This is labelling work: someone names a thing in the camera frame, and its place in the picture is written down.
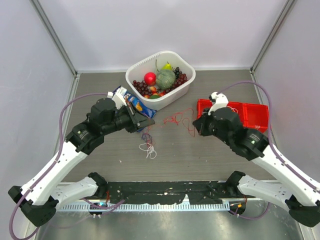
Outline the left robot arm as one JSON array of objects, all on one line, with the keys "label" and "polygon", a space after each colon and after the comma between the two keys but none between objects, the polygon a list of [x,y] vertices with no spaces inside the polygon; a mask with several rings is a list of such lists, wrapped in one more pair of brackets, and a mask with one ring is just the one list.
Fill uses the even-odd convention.
[{"label": "left robot arm", "polygon": [[107,181],[92,172],[81,181],[59,188],[59,183],[82,160],[104,143],[106,135],[126,130],[129,133],[154,125],[155,121],[139,112],[131,102],[119,105],[101,98],[62,141],[56,155],[28,183],[12,186],[8,194],[24,216],[35,226],[46,224],[63,206],[86,197],[106,196]]}]

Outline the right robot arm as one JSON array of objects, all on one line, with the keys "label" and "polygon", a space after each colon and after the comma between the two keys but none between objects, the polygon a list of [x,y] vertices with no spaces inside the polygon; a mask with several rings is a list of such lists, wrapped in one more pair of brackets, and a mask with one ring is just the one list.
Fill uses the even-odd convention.
[{"label": "right robot arm", "polygon": [[199,135],[218,138],[236,155],[265,169],[280,182],[271,184],[234,171],[225,186],[230,197],[257,197],[283,208],[304,226],[319,224],[320,184],[285,158],[263,133],[244,127],[238,114],[228,107],[206,110],[192,124]]}]

